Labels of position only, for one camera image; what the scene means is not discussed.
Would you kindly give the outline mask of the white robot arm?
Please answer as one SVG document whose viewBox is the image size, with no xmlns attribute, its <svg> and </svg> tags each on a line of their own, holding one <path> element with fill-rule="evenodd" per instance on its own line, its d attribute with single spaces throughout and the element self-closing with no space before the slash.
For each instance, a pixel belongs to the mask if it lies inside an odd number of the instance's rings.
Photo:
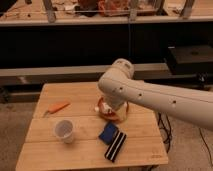
<svg viewBox="0 0 213 171">
<path fill-rule="evenodd" d="M 106 103 L 118 110 L 125 101 L 213 131 L 213 92 L 133 80 L 134 65 L 119 58 L 98 81 Z"/>
</svg>

